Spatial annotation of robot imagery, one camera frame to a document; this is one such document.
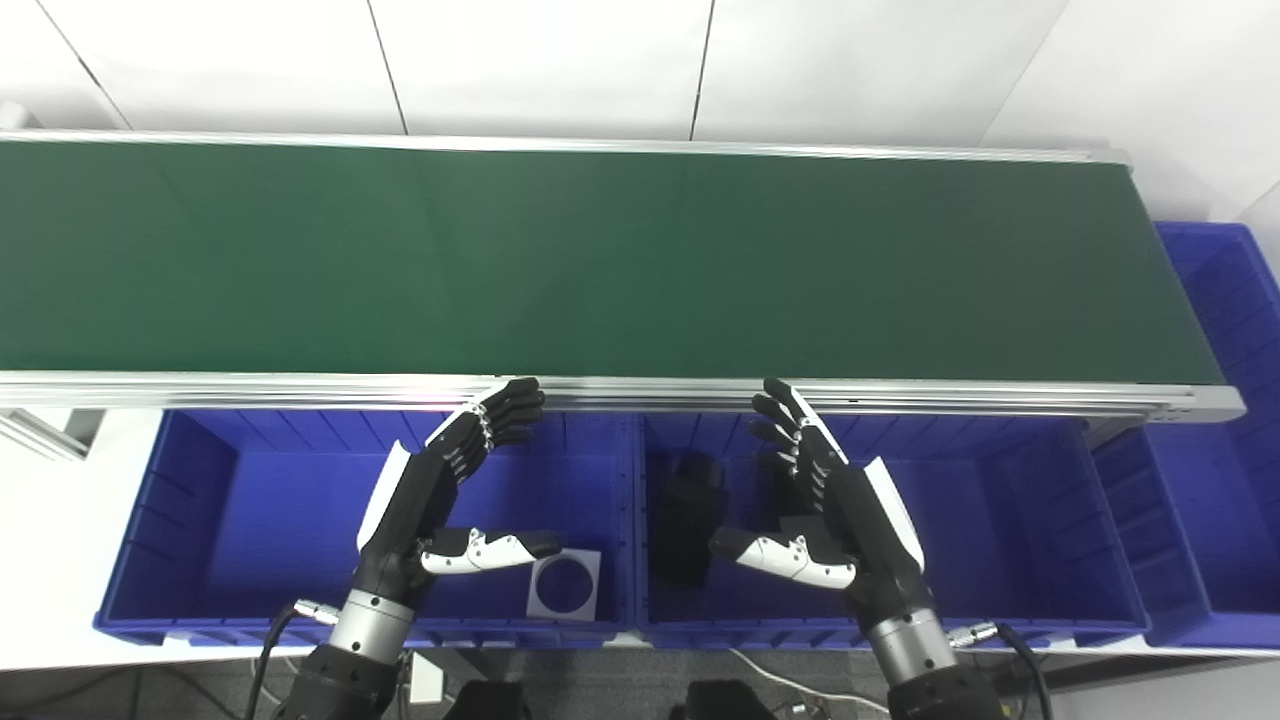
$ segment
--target robotic hand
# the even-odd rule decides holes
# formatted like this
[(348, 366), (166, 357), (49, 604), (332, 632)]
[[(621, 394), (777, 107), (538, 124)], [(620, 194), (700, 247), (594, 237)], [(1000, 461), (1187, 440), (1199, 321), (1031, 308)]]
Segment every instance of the robotic hand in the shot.
[(890, 684), (895, 719), (1004, 717), (991, 684), (960, 665), (922, 575), (924, 553), (883, 461), (849, 459), (808, 402), (782, 380), (764, 380), (751, 406), (767, 418), (751, 432), (772, 443), (763, 457), (782, 479), (782, 533), (721, 528), (712, 551), (742, 565), (840, 591)]
[(302, 662), (275, 717), (380, 717), (396, 694), (397, 660), (415, 611), (436, 577), (509, 568), (561, 551), (550, 532), (443, 527), (458, 486), (494, 447), (529, 439), (526, 425), (541, 418), (543, 401), (535, 378), (515, 379), (453, 413), (420, 452), (410, 455), (398, 443), (392, 448), (357, 534), (360, 562), (342, 611), (302, 601), (291, 609), (337, 624), (329, 642)]

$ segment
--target black object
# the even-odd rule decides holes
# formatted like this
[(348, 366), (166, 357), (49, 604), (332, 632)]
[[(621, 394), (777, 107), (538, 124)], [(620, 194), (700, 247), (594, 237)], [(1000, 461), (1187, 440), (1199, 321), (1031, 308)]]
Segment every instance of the black object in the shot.
[(471, 680), (462, 685), (444, 720), (525, 720), (529, 716), (525, 688), (520, 683)]
[(689, 683), (685, 720), (777, 720), (741, 680)]
[(888, 691), (893, 720), (1000, 720), (1005, 710), (991, 683), (968, 665), (951, 665)]
[(257, 666), (253, 667), (253, 682), (248, 685), (248, 703), (244, 708), (244, 720), (253, 720), (257, 715), (257, 696), (262, 693), (262, 682), (266, 679), (266, 661), (271, 659), (271, 650), (280, 642), (284, 628), (297, 616), (298, 611), (291, 603), (285, 605), (276, 614), (275, 619), (271, 620), (271, 626), (266, 630), (266, 637), (262, 638), (262, 652), (257, 656)]
[(649, 515), (649, 574), (673, 585), (700, 588), (712, 564), (708, 543), (724, 521), (724, 468), (709, 455), (681, 459)]
[[(1041, 701), (1041, 716), (1044, 720), (1053, 720), (1053, 703), (1048, 700), (1048, 683), (1044, 682), (1044, 671), (1041, 669), (1039, 662), (1036, 660), (1036, 653), (1028, 647), (1027, 641), (1018, 634), (1018, 630), (1010, 628), (1005, 623), (996, 624), (996, 634), (1000, 639), (1005, 641), (1005, 644), (1011, 647), (1018, 657), (1027, 664), (1027, 669), (1032, 671), (1032, 680), (1036, 683), (1036, 694), (1039, 696)], [(1023, 715), (1027, 714), (1027, 703), (1023, 703)]]
[(399, 667), (323, 644), (302, 661), (275, 720), (376, 720), (396, 698)]

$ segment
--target blue plastic bin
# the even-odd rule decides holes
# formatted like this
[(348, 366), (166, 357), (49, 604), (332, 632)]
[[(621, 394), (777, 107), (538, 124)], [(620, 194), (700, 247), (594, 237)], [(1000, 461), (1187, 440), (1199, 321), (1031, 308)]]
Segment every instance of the blue plastic bin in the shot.
[[(96, 618), (109, 634), (160, 643), (261, 644), (270, 618), (307, 597), (340, 603), (356, 530), (390, 443), (419, 448), (435, 413), (170, 411)], [(440, 578), (411, 644), (598, 647), (632, 625), (632, 415), (548, 415), (529, 446), (499, 448), (449, 518), (488, 530), (554, 529), (598, 550), (596, 621), (525, 616), (530, 569)], [(328, 628), (297, 620), (285, 643)]]
[[(648, 519), (687, 451), (721, 457), (726, 523), (776, 530), (749, 416), (648, 415), (636, 532), (637, 626), (657, 647), (863, 644), (838, 593), (713, 561), (703, 588), (649, 578)], [(925, 552), (943, 623), (1004, 620), (1033, 641), (1108, 642), (1148, 628), (1079, 425), (1066, 419), (840, 416), (855, 462), (884, 456)]]
[(1151, 425), (1096, 454), (1147, 641), (1280, 648), (1280, 292), (1244, 225), (1157, 229), (1248, 414)]

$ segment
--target silver connector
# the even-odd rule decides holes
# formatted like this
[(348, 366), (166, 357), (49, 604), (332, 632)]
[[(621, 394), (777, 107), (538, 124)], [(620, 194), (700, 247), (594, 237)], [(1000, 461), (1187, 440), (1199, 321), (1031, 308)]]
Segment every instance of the silver connector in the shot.
[(974, 646), (982, 642), (987, 642), (996, 637), (996, 624), (995, 623), (978, 623), (977, 625), (969, 625), (968, 628), (956, 628), (947, 633), (947, 642), (951, 643), (952, 648), (963, 648)]
[(321, 625), (337, 625), (342, 618), (342, 611), (332, 605), (316, 602), (314, 600), (300, 600), (293, 603), (293, 611), (300, 618), (310, 618)]

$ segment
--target wire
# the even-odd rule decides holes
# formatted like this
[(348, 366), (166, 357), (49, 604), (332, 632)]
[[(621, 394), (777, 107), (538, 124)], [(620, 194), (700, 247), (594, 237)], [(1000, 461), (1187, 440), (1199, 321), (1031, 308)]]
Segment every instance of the wire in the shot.
[(230, 707), (227, 707), (227, 705), (224, 705), (223, 701), (218, 700), (218, 697), (214, 693), (209, 692), (209, 688), (206, 688), (205, 685), (200, 684), (200, 682), (196, 680), (195, 678), (192, 678), (191, 675), (183, 673), (182, 670), (178, 670), (177, 667), (169, 667), (168, 665), (156, 665), (155, 669), (159, 670), (159, 671), (161, 671), (161, 673), (164, 673), (165, 675), (170, 675), (170, 676), (180, 680), (182, 683), (184, 683), (186, 685), (188, 685), (191, 689), (193, 689), (197, 693), (200, 693), (201, 697), (204, 697), (205, 700), (207, 700), (210, 705), (212, 705), (214, 707), (216, 707), (219, 712), (221, 712), (223, 715), (225, 715), (230, 720), (242, 720), (242, 717), (239, 715), (236, 715), (234, 710), (232, 710)]
[(271, 628), (266, 630), (266, 637), (262, 638), (262, 655), (257, 656), (257, 666), (253, 669), (253, 683), (248, 688), (248, 702), (244, 705), (243, 720), (253, 720), (253, 716), (257, 715), (257, 697), (262, 693), (262, 682), (266, 680), (266, 661), (271, 659), (271, 648), (275, 647), (275, 643), (280, 642), (280, 635), (284, 634), (284, 628), (289, 624), (289, 620), (297, 616), (298, 611), (294, 610), (291, 602), (284, 606), (284, 610), (280, 610), (275, 620), (271, 620)]
[[(1043, 716), (1044, 720), (1053, 720), (1053, 705), (1050, 702), (1048, 698), (1048, 683), (1044, 682), (1044, 671), (1041, 669), (1039, 661), (1036, 660), (1036, 653), (1032, 652), (1032, 648), (1027, 644), (1027, 641), (1024, 641), (1023, 637), (1018, 634), (1018, 630), (1010, 628), (1004, 623), (996, 625), (996, 634), (1000, 635), (1000, 639), (1005, 641), (1005, 644), (1014, 648), (1014, 652), (1018, 653), (1018, 657), (1021, 657), (1023, 662), (1027, 664), (1027, 667), (1032, 671), (1032, 680), (1036, 683), (1036, 694), (1039, 696), (1041, 715)], [(1024, 701), (1023, 715), (1025, 714), (1027, 714), (1027, 702)]]
[[(248, 659), (248, 674), (250, 674), (250, 676), (257, 675), (257, 659), (256, 657), (250, 657)], [(266, 696), (266, 700), (274, 702), (275, 705), (284, 705), (284, 701), (282, 701), (279, 697), (276, 697), (275, 693), (273, 693), (266, 687), (266, 678), (265, 676), (262, 678), (262, 694)]]
[(733, 655), (736, 655), (739, 659), (741, 659), (742, 662), (746, 662), (748, 665), (750, 665), (751, 670), (755, 670), (756, 673), (759, 673), (760, 675), (764, 675), (765, 678), (773, 680), (774, 683), (778, 683), (778, 684), (782, 684), (782, 685), (787, 685), (788, 688), (794, 688), (794, 689), (797, 689), (797, 691), (800, 691), (803, 693), (809, 693), (812, 696), (826, 698), (826, 700), (841, 700), (841, 701), (849, 701), (849, 702), (858, 702), (858, 703), (865, 705), (867, 707), (870, 707), (872, 710), (877, 710), (879, 712), (883, 712), (884, 715), (888, 715), (888, 708), (887, 707), (884, 707), (883, 705), (876, 702), (874, 700), (872, 700), (869, 697), (863, 697), (863, 696), (856, 694), (856, 693), (824, 693), (822, 691), (815, 691), (815, 689), (813, 689), (813, 688), (810, 688), (808, 685), (801, 685), (800, 683), (797, 683), (795, 680), (783, 678), (782, 675), (774, 675), (773, 673), (769, 673), (764, 667), (760, 667), (759, 665), (756, 665), (754, 660), (751, 660), (750, 657), (748, 657), (745, 653), (742, 653), (742, 651), (737, 650), (736, 647), (731, 647), (731, 648), (728, 648), (728, 651), (732, 652)]
[(55, 705), (55, 703), (59, 703), (59, 702), (61, 702), (64, 700), (70, 700), (70, 698), (73, 698), (73, 697), (83, 693), (84, 691), (88, 691), (91, 688), (96, 688), (97, 685), (101, 685), (102, 683), (110, 680), (111, 678), (119, 678), (120, 675), (124, 675), (125, 673), (132, 673), (133, 670), (134, 670), (133, 667), (116, 667), (115, 670), (109, 670), (106, 673), (102, 673), (101, 675), (99, 675), (97, 678), (93, 678), (92, 680), (86, 680), (86, 682), (83, 682), (83, 683), (81, 683), (81, 684), (78, 684), (76, 687), (68, 688), (68, 689), (61, 691), (61, 692), (56, 692), (56, 693), (54, 693), (51, 696), (45, 696), (45, 697), (40, 698), (40, 700), (33, 700), (31, 702), (26, 702), (23, 705), (15, 705), (15, 706), (0, 706), (0, 712), (4, 712), (5, 715), (22, 715), (22, 714), (29, 712), (32, 710), (38, 710), (38, 708), (41, 708), (41, 707), (44, 707), (46, 705)]
[(110, 670), (108, 673), (102, 673), (101, 675), (99, 675), (97, 678), (93, 678), (92, 680), (81, 683), (81, 684), (78, 684), (78, 685), (76, 685), (73, 688), (68, 688), (65, 691), (54, 693), (51, 696), (46, 696), (46, 697), (40, 698), (40, 700), (36, 700), (36, 701), (32, 701), (32, 702), (27, 702), (24, 705), (19, 705), (19, 706), (15, 706), (15, 707), (0, 707), (0, 712), (4, 712), (5, 715), (23, 715), (23, 714), (29, 712), (32, 710), (38, 710), (38, 708), (49, 706), (49, 705), (56, 705), (59, 702), (63, 702), (64, 700), (70, 700), (70, 698), (73, 698), (73, 697), (83, 693), (83, 692), (86, 692), (86, 691), (88, 691), (91, 688), (96, 688), (97, 685), (100, 685), (100, 684), (110, 680), (111, 678), (118, 678), (118, 676), (124, 675), (127, 673), (138, 673), (138, 676), (141, 676), (141, 671), (142, 670), (157, 670), (160, 673), (166, 674), (166, 675), (172, 675), (173, 678), (177, 678), (182, 683), (184, 683), (188, 687), (191, 687), (191, 689), (193, 689), (197, 693), (200, 693), (201, 697), (204, 697), (205, 700), (207, 700), (210, 702), (210, 705), (212, 705), (214, 707), (216, 707), (219, 712), (221, 712), (223, 715), (225, 715), (230, 720), (243, 720), (239, 715), (236, 715), (236, 712), (232, 711), (230, 707), (227, 707), (227, 705), (224, 705), (223, 701), (218, 700), (218, 697), (215, 697), (214, 693), (209, 692), (209, 689), (206, 689), (205, 685), (201, 685), (195, 678), (192, 678), (191, 675), (187, 675), (186, 673), (183, 673), (180, 670), (177, 670), (174, 667), (169, 667), (168, 665), (150, 665), (150, 666), (146, 666), (146, 667), (118, 667), (115, 670)]

